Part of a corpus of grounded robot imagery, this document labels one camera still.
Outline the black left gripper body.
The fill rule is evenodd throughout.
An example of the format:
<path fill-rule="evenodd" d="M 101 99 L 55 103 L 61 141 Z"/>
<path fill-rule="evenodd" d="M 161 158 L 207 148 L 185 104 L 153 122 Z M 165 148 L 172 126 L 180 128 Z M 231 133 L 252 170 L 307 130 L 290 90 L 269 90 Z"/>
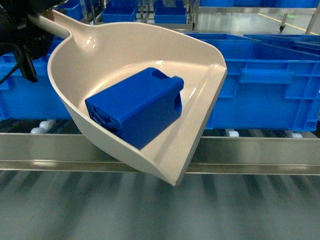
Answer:
<path fill-rule="evenodd" d="M 5 82 L 16 70 L 37 82 L 33 60 L 45 57 L 53 35 L 31 22 L 30 17 L 62 4 L 61 0 L 2 0 L 0 2 L 0 55 L 13 53 L 15 65 L 2 77 Z"/>

